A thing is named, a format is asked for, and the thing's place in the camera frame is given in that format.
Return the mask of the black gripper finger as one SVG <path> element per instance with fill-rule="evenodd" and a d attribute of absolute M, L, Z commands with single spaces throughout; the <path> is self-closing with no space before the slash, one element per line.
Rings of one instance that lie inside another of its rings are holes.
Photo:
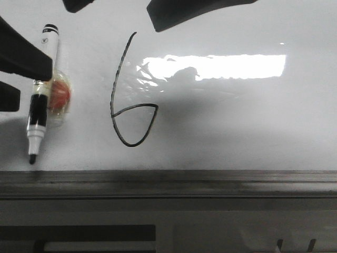
<path fill-rule="evenodd" d="M 94 0 L 62 0 L 62 2 L 68 12 L 77 13 L 87 5 L 93 3 Z"/>
<path fill-rule="evenodd" d="M 156 32 L 162 32 L 205 13 L 255 0 L 152 0 L 146 7 Z"/>
<path fill-rule="evenodd" d="M 48 81 L 53 61 L 1 18 L 1 71 L 34 80 Z"/>
<path fill-rule="evenodd" d="M 1 82 L 0 111 L 17 112 L 20 108 L 21 92 L 19 89 Z"/>

